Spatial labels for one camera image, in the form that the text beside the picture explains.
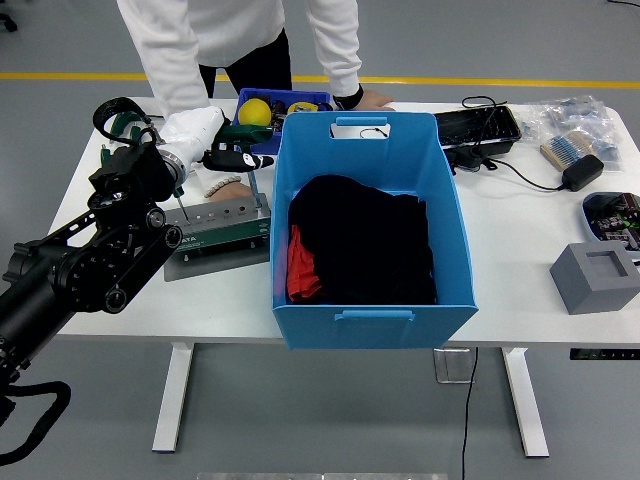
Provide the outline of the person's left hand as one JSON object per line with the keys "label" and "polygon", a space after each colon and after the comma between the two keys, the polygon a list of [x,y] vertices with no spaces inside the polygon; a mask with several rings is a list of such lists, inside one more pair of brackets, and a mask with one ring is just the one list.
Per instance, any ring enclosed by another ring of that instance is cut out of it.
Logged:
{"label": "person's left hand", "polygon": [[390,106],[393,98],[375,90],[364,90],[359,103],[354,107],[357,111],[393,111]]}

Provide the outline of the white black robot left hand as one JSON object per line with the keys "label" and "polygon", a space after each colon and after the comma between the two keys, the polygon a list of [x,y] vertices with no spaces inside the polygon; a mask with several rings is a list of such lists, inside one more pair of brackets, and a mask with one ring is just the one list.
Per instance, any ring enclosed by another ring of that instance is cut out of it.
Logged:
{"label": "white black robot left hand", "polygon": [[220,108],[209,106],[170,115],[160,130],[158,151],[180,181],[194,163],[215,172],[246,173],[275,163],[272,156],[251,151],[272,135],[268,127],[231,124]]}

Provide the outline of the person's right hand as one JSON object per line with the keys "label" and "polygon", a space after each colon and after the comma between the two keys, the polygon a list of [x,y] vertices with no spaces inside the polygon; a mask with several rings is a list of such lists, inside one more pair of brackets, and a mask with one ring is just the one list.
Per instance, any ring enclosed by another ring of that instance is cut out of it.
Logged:
{"label": "person's right hand", "polygon": [[249,186],[241,182],[231,182],[225,184],[216,190],[210,197],[211,201],[219,202],[226,201],[235,198],[242,198],[252,195],[252,190]]}

